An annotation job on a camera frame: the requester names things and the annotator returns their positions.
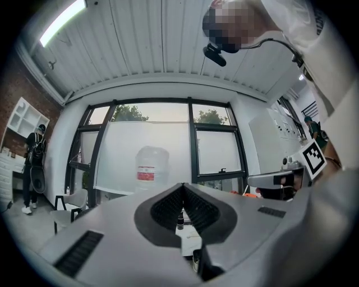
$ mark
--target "fluorescent light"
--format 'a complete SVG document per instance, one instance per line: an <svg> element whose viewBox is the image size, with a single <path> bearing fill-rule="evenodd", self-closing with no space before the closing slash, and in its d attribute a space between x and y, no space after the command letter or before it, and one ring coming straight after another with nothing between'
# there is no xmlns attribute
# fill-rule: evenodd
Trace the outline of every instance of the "fluorescent light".
<svg viewBox="0 0 359 287"><path fill-rule="evenodd" d="M73 4L68 6L65 11L63 11L56 19L51 23L49 28L45 31L45 33L40 38L40 42L43 47L47 45L47 43L51 40L51 38L57 33L60 28L66 24L68 20L70 20L74 15L79 13L81 10L86 8L85 0L76 0Z"/></svg>

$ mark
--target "white sneaker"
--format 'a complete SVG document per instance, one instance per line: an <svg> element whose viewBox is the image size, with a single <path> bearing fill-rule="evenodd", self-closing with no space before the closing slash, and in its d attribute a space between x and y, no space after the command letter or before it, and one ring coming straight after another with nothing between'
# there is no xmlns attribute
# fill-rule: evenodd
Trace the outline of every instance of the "white sneaker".
<svg viewBox="0 0 359 287"><path fill-rule="evenodd" d="M24 206L21 211L24 213L24 214L31 214L31 209L30 209L30 206L26 207Z"/></svg>

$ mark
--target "ceiling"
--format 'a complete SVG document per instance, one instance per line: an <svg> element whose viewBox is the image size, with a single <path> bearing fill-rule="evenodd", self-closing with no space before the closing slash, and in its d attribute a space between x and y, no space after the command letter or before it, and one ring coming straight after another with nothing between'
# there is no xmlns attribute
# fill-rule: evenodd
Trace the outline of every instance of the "ceiling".
<svg viewBox="0 0 359 287"><path fill-rule="evenodd" d="M43 48L42 33L72 2L51 1L21 35L31 58L63 98L128 78L183 74L266 100L285 93L300 74L290 51L277 43L224 53L225 67L205 58L208 39L201 19L211 0L87 0L88 7Z"/></svg>

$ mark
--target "tree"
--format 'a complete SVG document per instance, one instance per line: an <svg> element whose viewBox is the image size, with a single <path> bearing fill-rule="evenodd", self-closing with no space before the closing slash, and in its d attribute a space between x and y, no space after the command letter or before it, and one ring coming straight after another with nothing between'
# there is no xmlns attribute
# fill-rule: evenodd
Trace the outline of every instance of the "tree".
<svg viewBox="0 0 359 287"><path fill-rule="evenodd" d="M124 122L124 121L148 121L148 117L144 117L139 111L138 107L134 105L132 108L128 105L118 105L114 110L112 116L113 122Z"/></svg>
<svg viewBox="0 0 359 287"><path fill-rule="evenodd" d="M200 116L194 119L195 123L213 124L224 124L227 120L227 117L220 117L216 109L208 109L207 112L200 110Z"/></svg>

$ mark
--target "wall shelf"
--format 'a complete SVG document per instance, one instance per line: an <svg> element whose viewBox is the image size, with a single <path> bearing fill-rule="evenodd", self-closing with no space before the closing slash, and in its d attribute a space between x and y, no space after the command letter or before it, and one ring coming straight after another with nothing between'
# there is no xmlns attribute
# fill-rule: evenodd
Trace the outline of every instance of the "wall shelf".
<svg viewBox="0 0 359 287"><path fill-rule="evenodd" d="M20 98L12 111L7 127L27 138L29 134L37 131L40 124L47 127L49 121L47 117L31 106L24 98Z"/></svg>

